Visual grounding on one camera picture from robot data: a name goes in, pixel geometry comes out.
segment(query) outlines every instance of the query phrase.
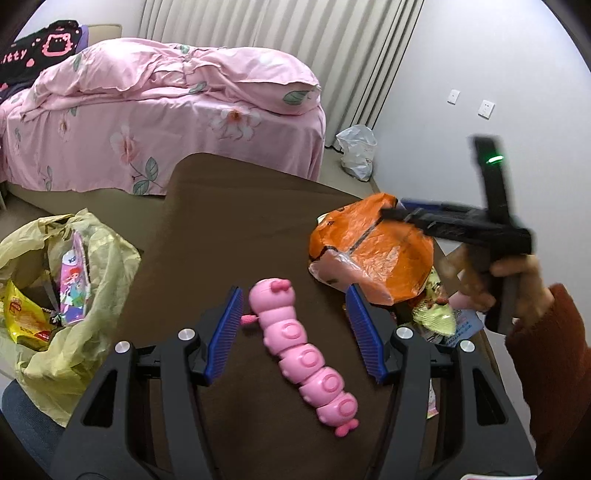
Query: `pink caterpillar toy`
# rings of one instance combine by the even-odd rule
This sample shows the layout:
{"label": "pink caterpillar toy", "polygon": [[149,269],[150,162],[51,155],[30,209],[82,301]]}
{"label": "pink caterpillar toy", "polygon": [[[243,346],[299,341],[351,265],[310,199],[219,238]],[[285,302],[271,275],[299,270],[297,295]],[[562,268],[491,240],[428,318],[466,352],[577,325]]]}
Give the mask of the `pink caterpillar toy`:
{"label": "pink caterpillar toy", "polygon": [[296,293],[289,280],[267,278],[250,291],[248,300],[256,315],[243,315],[241,324],[258,320],[264,331],[263,343],[281,357],[281,373],[294,384],[301,384],[300,394],[316,408],[319,420],[336,427],[335,435],[344,437],[359,426],[354,419],[357,400],[344,392],[343,377],[324,365],[322,353],[312,344],[304,326],[296,320]]}

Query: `orange plastic bag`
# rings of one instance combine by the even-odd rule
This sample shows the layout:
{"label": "orange plastic bag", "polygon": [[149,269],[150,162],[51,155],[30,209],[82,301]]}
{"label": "orange plastic bag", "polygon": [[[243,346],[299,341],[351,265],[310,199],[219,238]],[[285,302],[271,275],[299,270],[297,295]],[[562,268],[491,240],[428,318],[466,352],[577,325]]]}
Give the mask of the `orange plastic bag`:
{"label": "orange plastic bag", "polygon": [[416,297],[433,266],[433,241],[407,223],[383,222],[396,197],[377,193],[326,215],[310,237],[310,273],[346,291],[358,283],[371,303]]}

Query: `silver screw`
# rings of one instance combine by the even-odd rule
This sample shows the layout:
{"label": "silver screw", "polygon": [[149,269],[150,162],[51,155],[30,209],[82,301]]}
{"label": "silver screw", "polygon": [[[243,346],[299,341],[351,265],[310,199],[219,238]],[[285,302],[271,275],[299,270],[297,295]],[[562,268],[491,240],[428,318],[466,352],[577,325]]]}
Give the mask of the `silver screw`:
{"label": "silver screw", "polygon": [[183,330],[181,330],[178,333],[178,338],[180,340],[191,340],[195,337],[195,330],[193,330],[192,328],[184,328]]}
{"label": "silver screw", "polygon": [[462,340],[460,342],[460,348],[466,353],[472,353],[474,350],[476,350],[476,347],[470,340]]}
{"label": "silver screw", "polygon": [[409,338],[413,337],[413,331],[408,327],[400,327],[396,329],[396,335],[398,335],[400,338],[408,340]]}
{"label": "silver screw", "polygon": [[122,340],[115,345],[115,352],[117,353],[125,353],[131,347],[131,343],[127,340]]}

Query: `orange sleeve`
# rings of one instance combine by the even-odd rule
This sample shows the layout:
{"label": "orange sleeve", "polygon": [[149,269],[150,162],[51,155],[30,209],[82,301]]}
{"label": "orange sleeve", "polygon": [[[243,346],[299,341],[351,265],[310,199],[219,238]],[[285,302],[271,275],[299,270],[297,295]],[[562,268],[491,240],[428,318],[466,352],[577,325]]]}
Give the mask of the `orange sleeve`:
{"label": "orange sleeve", "polygon": [[506,339],[530,406],[541,468],[564,447],[591,401],[591,351],[583,319],[563,285],[550,291],[550,311],[532,328],[518,325]]}

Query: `wall outlet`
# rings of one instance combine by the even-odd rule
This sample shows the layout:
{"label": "wall outlet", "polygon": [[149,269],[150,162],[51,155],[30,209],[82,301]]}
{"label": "wall outlet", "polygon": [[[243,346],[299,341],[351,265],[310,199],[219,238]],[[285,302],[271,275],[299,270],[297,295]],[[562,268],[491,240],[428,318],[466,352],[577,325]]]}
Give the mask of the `wall outlet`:
{"label": "wall outlet", "polygon": [[452,90],[449,94],[449,97],[447,97],[447,103],[451,103],[452,105],[455,105],[457,102],[457,97],[460,95],[460,90]]}
{"label": "wall outlet", "polygon": [[492,109],[495,107],[495,104],[489,100],[483,100],[482,105],[478,109],[478,115],[489,119],[491,117]]}

